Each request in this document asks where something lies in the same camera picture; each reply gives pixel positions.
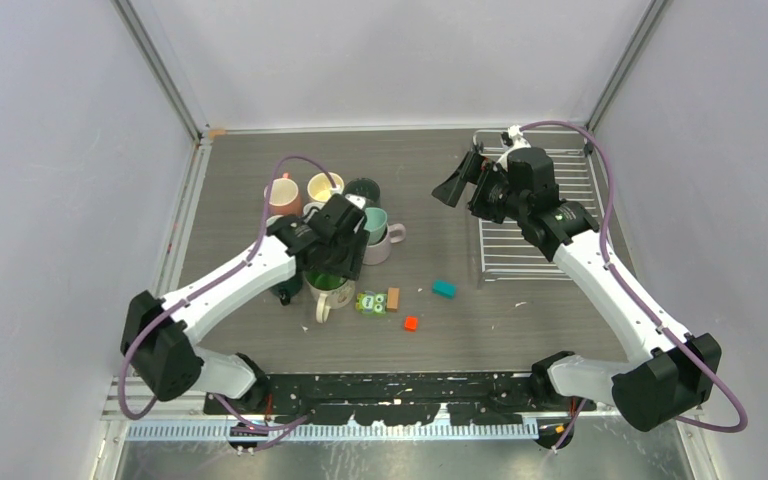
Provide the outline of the pale green small mug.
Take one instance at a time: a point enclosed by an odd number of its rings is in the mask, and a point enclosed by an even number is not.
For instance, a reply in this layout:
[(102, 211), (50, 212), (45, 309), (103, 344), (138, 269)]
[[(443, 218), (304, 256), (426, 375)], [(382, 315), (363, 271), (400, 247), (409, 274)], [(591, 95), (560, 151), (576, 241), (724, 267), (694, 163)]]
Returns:
[(378, 207), (368, 207), (364, 213), (366, 216), (365, 230), (369, 234), (367, 244), (375, 245), (383, 239), (387, 231), (388, 214)]

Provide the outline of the lilac pink mug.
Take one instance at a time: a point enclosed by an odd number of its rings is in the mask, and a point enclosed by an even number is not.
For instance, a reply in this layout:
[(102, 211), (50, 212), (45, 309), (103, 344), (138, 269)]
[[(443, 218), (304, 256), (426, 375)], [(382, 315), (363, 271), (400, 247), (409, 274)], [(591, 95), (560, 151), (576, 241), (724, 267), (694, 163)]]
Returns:
[(374, 266), (385, 262), (394, 244), (401, 243), (406, 238), (406, 227), (401, 223), (390, 224), (384, 230), (384, 235), (375, 244), (368, 245), (363, 258), (364, 266)]

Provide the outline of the cream floral mug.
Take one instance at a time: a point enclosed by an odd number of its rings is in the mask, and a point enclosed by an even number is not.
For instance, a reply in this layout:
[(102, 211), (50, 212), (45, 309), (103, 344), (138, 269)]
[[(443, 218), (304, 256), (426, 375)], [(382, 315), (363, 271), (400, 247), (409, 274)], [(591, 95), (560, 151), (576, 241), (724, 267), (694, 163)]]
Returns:
[(305, 280), (316, 303), (315, 319), (320, 324), (328, 320), (332, 310), (348, 305), (355, 298), (353, 280), (318, 271), (306, 272)]

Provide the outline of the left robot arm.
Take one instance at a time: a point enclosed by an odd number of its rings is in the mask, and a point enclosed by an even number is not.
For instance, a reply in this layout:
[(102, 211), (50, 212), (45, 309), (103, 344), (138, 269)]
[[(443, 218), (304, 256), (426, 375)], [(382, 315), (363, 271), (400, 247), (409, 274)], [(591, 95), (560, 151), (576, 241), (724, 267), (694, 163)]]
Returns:
[(137, 294), (122, 334), (125, 365), (158, 401), (200, 391), (227, 397), (244, 414), (258, 412), (267, 389), (255, 364), (200, 342), (238, 308), (302, 272), (357, 279), (369, 238), (366, 208), (360, 196), (334, 194), (305, 217), (285, 215), (262, 228), (250, 247), (199, 280), (161, 297)]

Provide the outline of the dark teal mug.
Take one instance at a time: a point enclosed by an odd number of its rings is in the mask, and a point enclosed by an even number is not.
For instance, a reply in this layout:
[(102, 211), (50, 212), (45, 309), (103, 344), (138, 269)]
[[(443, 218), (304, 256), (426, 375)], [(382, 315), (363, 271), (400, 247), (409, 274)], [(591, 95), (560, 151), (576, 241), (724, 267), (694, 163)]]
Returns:
[(279, 299), (282, 306), (287, 306), (292, 299), (304, 288), (304, 278), (301, 272), (290, 279), (279, 282), (270, 291)]

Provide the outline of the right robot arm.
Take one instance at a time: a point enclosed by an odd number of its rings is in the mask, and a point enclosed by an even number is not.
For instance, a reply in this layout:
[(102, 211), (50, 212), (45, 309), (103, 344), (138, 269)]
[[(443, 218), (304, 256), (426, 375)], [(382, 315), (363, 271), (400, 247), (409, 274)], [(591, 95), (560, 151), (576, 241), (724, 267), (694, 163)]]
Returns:
[(571, 278), (619, 340), (624, 362), (588, 360), (561, 351), (531, 367), (531, 397), (544, 410), (556, 410), (570, 397), (616, 407), (639, 431), (650, 431), (705, 402), (722, 355), (710, 334), (695, 336), (668, 314), (625, 272), (599, 225), (578, 202), (565, 200), (555, 181), (554, 163), (540, 148), (514, 147), (494, 161), (468, 151), (452, 175), (432, 195), (458, 204), (466, 185), (475, 189), (469, 212), (482, 220), (517, 224), (527, 243)]

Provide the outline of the dark grey mug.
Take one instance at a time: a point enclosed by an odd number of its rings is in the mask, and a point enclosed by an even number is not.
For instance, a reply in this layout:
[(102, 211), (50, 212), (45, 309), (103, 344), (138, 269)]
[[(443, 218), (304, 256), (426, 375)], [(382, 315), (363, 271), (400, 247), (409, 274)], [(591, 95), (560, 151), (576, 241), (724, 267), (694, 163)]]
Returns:
[(370, 178), (362, 177), (349, 181), (345, 185), (343, 193), (364, 198), (368, 207), (379, 208), (381, 206), (380, 186)]

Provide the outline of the cream ribbed mug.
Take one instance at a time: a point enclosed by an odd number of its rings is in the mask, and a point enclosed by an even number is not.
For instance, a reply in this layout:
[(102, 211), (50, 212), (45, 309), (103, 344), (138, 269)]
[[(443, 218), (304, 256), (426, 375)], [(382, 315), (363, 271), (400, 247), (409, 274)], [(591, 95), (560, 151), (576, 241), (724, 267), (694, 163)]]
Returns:
[(307, 183), (307, 195), (310, 201), (325, 203), (334, 192), (341, 193), (345, 186), (342, 177), (335, 173), (317, 173)]

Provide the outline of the blue grey small cup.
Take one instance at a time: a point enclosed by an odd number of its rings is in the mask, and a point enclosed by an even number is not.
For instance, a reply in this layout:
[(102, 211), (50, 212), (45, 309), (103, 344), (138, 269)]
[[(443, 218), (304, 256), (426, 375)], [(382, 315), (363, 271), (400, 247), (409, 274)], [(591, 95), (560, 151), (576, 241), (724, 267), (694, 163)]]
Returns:
[(323, 206), (324, 206), (324, 203), (318, 202), (318, 201), (312, 201), (307, 203), (302, 210), (303, 217), (308, 217), (312, 215), (313, 213), (321, 210)]

